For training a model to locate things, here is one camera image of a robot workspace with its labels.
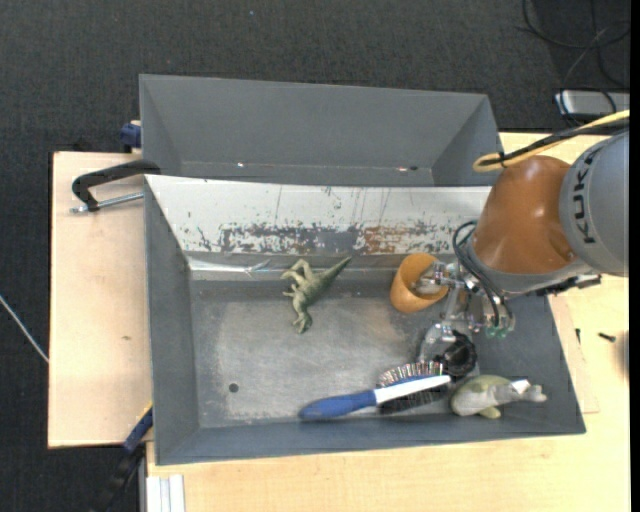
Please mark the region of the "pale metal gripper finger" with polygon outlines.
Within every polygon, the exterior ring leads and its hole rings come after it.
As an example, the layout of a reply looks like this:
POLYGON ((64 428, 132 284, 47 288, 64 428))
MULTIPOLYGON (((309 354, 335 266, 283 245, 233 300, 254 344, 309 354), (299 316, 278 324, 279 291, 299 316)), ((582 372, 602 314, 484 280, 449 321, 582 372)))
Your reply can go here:
POLYGON ((411 290, 417 295, 446 294, 448 271, 444 263, 432 263, 423 270, 411 285, 411 290))
POLYGON ((436 357, 443 355, 455 341, 456 337, 450 324, 434 323, 427 329, 420 343, 418 360, 434 360, 436 357))

